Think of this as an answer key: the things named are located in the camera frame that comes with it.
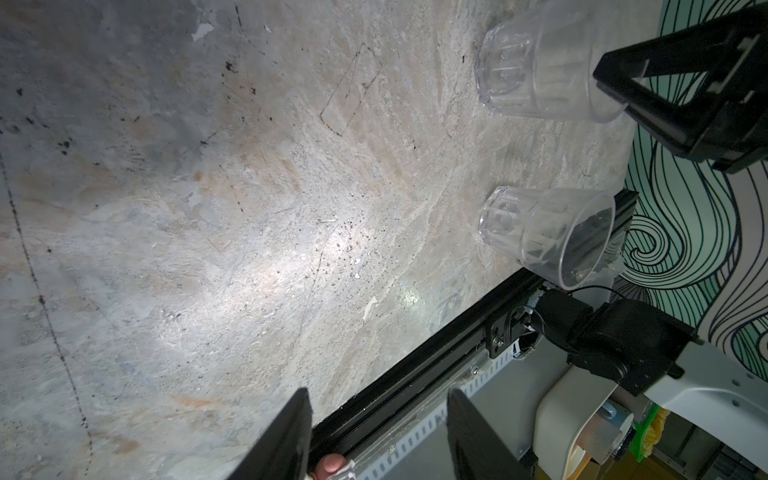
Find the black cable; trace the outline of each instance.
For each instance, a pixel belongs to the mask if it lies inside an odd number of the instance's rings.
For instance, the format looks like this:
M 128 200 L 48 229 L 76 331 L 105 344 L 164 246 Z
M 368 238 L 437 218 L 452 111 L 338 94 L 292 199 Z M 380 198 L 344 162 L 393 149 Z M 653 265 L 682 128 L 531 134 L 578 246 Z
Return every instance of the black cable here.
M 576 293 L 577 291 L 579 291 L 579 290 L 586 290 L 587 288 L 601 288 L 601 289 L 603 289 L 603 290 L 608 290 L 609 292 L 613 292 L 613 293 L 616 293 L 616 294 L 617 294 L 618 296 L 620 296 L 621 298 L 623 298 L 623 299 L 625 299 L 625 300 L 628 300 L 627 296 L 626 296 L 626 295 L 624 295 L 623 293 L 619 292 L 618 290 L 614 290 L 614 289 L 612 289 L 612 288 L 608 288 L 607 286 L 602 286 L 602 285 L 587 285 L 587 286 L 580 286 L 580 287 L 578 287 L 577 289 L 573 289 L 573 290 L 571 290 L 570 292 L 568 292 L 568 296 L 572 296 L 572 295 L 573 295 L 574 293 Z

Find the black line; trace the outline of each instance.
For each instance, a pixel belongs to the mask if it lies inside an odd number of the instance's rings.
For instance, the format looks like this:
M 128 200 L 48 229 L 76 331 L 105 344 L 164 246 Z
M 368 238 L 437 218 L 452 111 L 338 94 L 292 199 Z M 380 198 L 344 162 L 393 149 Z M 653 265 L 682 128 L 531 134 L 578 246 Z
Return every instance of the black line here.
M 65 360 L 64 358 L 64 353 L 61 350 L 61 345 L 59 345 L 58 343 L 56 332 L 53 330 L 53 324 L 51 323 L 51 315 L 48 313 L 48 306 L 45 305 L 45 298 L 43 297 L 43 293 L 40 290 L 40 283 L 38 282 L 38 278 L 35 275 L 35 269 L 32 268 L 32 261 L 29 259 L 27 244 L 24 241 L 24 234 L 22 233 L 22 225 L 18 221 L 18 212 L 16 211 L 16 204 L 13 201 L 11 184 L 8 182 L 8 173 L 5 171 L 5 162 L 3 161 L 1 154 L 0 154 L 0 170 L 2 170 L 2 178 L 3 178 L 3 181 L 5 182 L 5 189 L 8 191 L 8 203 L 11 205 L 13 220 L 16 222 L 16 231 L 18 232 L 18 238 L 22 242 L 22 250 L 24 250 L 24 258 L 27 260 L 27 266 L 29 267 L 29 273 L 32 276 L 32 282 L 35 284 L 35 288 L 38 291 L 38 302 L 43 307 L 43 314 L 45 315 L 45 319 L 48 321 L 48 329 L 51 330 L 51 336 L 53 337 L 54 345 L 56 345 L 58 358 L 61 360 L 61 363 L 64 364 L 64 370 L 67 372 L 67 378 L 69 378 L 69 384 L 72 387 L 72 392 L 74 393 L 74 400 L 78 404 L 78 411 L 80 412 L 80 417 L 82 418 L 82 422 L 83 422 L 82 425 L 85 428 L 85 434 L 88 436 L 88 467 L 90 467 L 91 461 L 93 460 L 93 456 L 94 456 L 94 448 L 93 448 L 93 437 L 91 436 L 91 430 L 88 429 L 88 419 L 85 417 L 85 414 L 83 413 L 83 407 L 82 407 L 82 404 L 80 403 L 80 396 L 78 395 L 78 388 L 74 386 L 74 380 L 72 379 L 72 374 L 69 371 L 67 360 Z M 88 475 L 88 467 L 85 467 L 86 475 Z

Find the patterned curtain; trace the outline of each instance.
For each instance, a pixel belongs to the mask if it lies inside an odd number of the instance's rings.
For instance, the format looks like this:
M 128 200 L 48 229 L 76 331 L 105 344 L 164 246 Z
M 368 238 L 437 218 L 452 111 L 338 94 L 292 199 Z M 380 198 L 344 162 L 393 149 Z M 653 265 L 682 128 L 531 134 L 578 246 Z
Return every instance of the patterned curtain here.
M 754 0 L 668 0 L 660 35 L 754 5 Z M 701 73 L 650 79 L 684 104 Z M 755 375 L 768 380 L 768 170 L 738 174 L 678 159 L 637 129 L 626 187 L 640 192 L 617 288 L 698 328 Z

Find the plastic cup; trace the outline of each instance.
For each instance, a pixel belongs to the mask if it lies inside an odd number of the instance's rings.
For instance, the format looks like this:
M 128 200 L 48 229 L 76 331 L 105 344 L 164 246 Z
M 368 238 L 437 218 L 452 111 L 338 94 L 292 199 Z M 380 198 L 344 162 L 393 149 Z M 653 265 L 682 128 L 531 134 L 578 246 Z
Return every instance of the plastic cup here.
M 549 0 L 485 34 L 480 102 L 522 117 L 607 123 L 626 107 L 597 88 L 603 53 L 644 40 L 632 0 Z
M 499 187 L 480 214 L 483 241 L 566 290 L 598 264 L 614 226 L 608 192 Z

